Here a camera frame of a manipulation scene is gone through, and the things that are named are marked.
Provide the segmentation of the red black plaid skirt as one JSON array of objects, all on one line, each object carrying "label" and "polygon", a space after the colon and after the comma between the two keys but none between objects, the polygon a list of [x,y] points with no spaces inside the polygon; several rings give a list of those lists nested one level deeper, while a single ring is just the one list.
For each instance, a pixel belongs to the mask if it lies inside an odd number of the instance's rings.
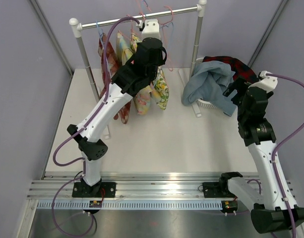
[{"label": "red black plaid skirt", "polygon": [[239,77],[245,79],[251,84],[256,83],[258,81],[258,77],[254,73],[254,71],[237,58],[233,58],[230,56],[204,57],[203,62],[214,60],[229,64],[231,66],[231,70],[235,72],[233,76],[234,81]]}]

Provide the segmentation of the light blue denim garment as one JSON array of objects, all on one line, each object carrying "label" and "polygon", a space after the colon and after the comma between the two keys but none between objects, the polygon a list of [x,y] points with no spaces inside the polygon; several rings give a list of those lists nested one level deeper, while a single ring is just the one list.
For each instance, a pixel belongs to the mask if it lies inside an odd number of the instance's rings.
[{"label": "light blue denim garment", "polygon": [[231,66],[221,61],[198,64],[184,87],[181,103],[189,106],[202,99],[223,111],[225,115],[232,116],[236,106],[231,102],[231,96],[225,97],[223,93],[233,83],[234,75]]}]

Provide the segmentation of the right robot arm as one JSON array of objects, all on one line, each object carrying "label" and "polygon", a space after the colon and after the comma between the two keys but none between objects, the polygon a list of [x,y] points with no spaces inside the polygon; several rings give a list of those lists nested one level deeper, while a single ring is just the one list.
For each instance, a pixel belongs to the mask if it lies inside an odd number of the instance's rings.
[{"label": "right robot arm", "polygon": [[304,208],[300,207],[286,182],[272,125],[265,118],[269,98],[274,94],[279,75],[262,71],[258,81],[251,84],[237,78],[224,92],[238,108],[238,130],[253,157],[262,184],[262,193],[256,192],[236,172],[222,174],[218,184],[223,196],[233,194],[249,210],[254,228],[260,234],[291,231],[297,236],[297,227],[304,222]]}]

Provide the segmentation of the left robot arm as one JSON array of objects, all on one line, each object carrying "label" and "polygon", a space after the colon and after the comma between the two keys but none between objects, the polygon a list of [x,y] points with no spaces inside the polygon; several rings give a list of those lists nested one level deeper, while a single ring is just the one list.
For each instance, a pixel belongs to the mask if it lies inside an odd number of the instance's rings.
[{"label": "left robot arm", "polygon": [[157,76],[158,67],[165,64],[167,52],[162,41],[145,38],[137,44],[132,57],[112,77],[103,98],[92,112],[78,125],[69,125],[67,131],[75,134],[84,158],[84,175],[74,186],[73,197],[95,197],[100,194],[101,158],[108,147],[101,140],[101,134],[113,117],[148,86]]}]

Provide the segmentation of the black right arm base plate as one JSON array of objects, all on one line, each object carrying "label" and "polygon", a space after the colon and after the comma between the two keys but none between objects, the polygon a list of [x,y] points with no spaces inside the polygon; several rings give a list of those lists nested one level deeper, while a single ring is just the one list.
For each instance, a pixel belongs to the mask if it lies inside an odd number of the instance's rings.
[{"label": "black right arm base plate", "polygon": [[202,192],[205,198],[234,198],[232,193],[222,190],[218,182],[203,182],[198,191]]}]

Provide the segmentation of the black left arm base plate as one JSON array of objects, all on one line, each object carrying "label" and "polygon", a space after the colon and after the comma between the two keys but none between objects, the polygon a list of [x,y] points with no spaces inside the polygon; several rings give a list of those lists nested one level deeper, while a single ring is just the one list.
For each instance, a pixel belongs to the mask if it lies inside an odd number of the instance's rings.
[{"label": "black left arm base plate", "polygon": [[115,182],[99,182],[94,186],[89,186],[83,181],[75,182],[72,190],[74,198],[115,198]]}]

